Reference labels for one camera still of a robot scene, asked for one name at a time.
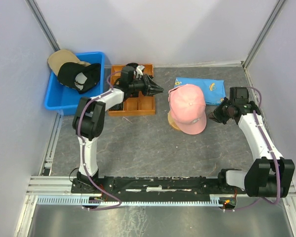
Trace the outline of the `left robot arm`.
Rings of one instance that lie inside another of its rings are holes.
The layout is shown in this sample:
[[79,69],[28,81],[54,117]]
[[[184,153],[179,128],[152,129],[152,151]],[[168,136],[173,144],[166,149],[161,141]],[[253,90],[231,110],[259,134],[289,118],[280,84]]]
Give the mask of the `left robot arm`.
[[99,188],[96,150],[97,140],[104,128],[106,111],[123,103],[135,92],[154,96],[164,91],[144,70],[143,65],[128,64],[122,68],[117,82],[110,83],[108,91],[95,97],[82,97],[79,101],[73,119],[73,129],[80,145],[77,180],[90,193]]

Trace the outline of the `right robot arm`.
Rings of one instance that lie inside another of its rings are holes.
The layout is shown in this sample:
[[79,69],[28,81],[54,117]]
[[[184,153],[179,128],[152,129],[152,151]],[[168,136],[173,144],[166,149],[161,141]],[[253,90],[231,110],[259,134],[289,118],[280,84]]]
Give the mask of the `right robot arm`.
[[273,144],[259,106],[249,100],[248,88],[230,88],[229,97],[225,97],[215,108],[210,119],[222,124],[234,120],[245,135],[254,158],[247,172],[222,169],[216,181],[217,189],[228,193],[238,187],[249,197],[285,198],[289,193],[295,164],[291,159],[285,159]]

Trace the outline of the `wooden hat stand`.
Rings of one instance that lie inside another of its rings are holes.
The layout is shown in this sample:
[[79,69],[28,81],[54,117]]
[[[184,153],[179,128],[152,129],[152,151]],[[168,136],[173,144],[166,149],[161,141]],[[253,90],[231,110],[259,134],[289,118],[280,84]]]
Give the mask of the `wooden hat stand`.
[[177,124],[175,123],[174,119],[171,116],[171,113],[169,112],[167,115],[167,120],[169,125],[176,131],[180,131],[181,129],[177,126]]

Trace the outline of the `beige cap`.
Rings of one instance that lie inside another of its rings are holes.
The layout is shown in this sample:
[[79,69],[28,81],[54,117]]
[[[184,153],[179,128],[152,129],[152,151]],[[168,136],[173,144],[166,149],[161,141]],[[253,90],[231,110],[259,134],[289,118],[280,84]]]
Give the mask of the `beige cap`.
[[48,66],[56,76],[58,75],[60,68],[68,62],[81,64],[84,66],[91,65],[88,62],[80,61],[75,54],[66,49],[61,49],[54,52],[47,59]]

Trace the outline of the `blue astronaut print cloth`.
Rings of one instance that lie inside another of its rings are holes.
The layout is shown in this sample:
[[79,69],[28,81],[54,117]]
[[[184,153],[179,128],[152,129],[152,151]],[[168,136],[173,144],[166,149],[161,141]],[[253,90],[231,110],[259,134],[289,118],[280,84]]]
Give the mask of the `blue astronaut print cloth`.
[[176,78],[174,87],[193,84],[199,86],[203,91],[207,105],[219,105],[226,97],[224,80]]

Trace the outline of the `pink cap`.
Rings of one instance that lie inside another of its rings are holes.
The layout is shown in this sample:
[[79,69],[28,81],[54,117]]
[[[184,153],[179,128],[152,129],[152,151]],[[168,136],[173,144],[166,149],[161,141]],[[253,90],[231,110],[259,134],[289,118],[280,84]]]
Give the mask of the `pink cap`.
[[177,127],[188,135],[197,135],[207,125],[203,91],[193,84],[175,87],[168,92],[170,115]]

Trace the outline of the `black cap white lining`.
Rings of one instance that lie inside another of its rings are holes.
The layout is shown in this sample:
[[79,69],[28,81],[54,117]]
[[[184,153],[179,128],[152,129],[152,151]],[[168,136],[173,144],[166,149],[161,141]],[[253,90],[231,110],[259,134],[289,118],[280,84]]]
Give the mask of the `black cap white lining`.
[[94,88],[101,78],[101,64],[83,64],[67,62],[61,66],[57,75],[60,84],[84,94]]

